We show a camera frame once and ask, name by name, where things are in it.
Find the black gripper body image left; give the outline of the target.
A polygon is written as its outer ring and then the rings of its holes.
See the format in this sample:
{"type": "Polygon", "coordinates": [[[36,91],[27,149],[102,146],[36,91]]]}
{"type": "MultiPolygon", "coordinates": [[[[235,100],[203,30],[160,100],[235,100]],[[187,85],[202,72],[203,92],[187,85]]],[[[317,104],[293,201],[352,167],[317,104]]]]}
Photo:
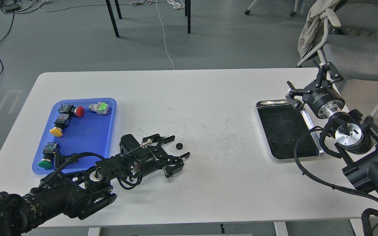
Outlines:
{"type": "Polygon", "coordinates": [[[126,134],[120,138],[119,169],[121,179],[141,179],[157,170],[163,170],[169,154],[163,149],[163,145],[156,148],[157,143],[142,148],[136,138],[126,134]]]}

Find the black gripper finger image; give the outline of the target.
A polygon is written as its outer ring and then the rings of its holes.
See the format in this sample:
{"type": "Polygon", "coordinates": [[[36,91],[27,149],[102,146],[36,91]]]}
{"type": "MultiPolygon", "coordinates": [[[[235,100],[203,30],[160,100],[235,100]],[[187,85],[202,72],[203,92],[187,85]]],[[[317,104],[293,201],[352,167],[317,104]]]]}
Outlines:
{"type": "Polygon", "coordinates": [[[147,148],[149,145],[151,145],[153,143],[157,143],[156,148],[159,148],[163,144],[170,143],[170,142],[172,142],[174,140],[175,140],[175,136],[174,135],[164,137],[164,136],[160,136],[157,133],[157,134],[154,134],[154,135],[151,135],[151,136],[148,136],[148,137],[144,137],[142,139],[142,142],[141,142],[140,146],[142,148],[147,148]]]}
{"type": "Polygon", "coordinates": [[[303,109],[304,103],[302,103],[300,100],[296,100],[295,97],[301,96],[303,98],[304,95],[309,94],[309,89],[297,89],[291,82],[287,82],[287,84],[289,86],[289,90],[285,98],[295,109],[303,109]]]}
{"type": "Polygon", "coordinates": [[[165,166],[162,168],[166,178],[173,177],[175,174],[182,171],[184,167],[184,161],[190,157],[190,152],[187,152],[181,156],[170,156],[166,161],[165,166]]]}
{"type": "Polygon", "coordinates": [[[312,82],[312,87],[328,87],[334,83],[342,82],[345,79],[331,61],[320,64],[314,61],[314,64],[318,68],[318,73],[316,79],[312,82]]]}

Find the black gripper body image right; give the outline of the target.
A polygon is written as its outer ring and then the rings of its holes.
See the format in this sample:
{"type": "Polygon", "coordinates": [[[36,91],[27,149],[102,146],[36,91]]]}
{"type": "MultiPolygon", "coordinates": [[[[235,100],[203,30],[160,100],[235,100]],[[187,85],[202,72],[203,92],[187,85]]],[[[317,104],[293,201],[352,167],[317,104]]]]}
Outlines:
{"type": "Polygon", "coordinates": [[[345,100],[332,86],[317,89],[306,102],[319,119],[329,119],[345,107],[345,100]]]}

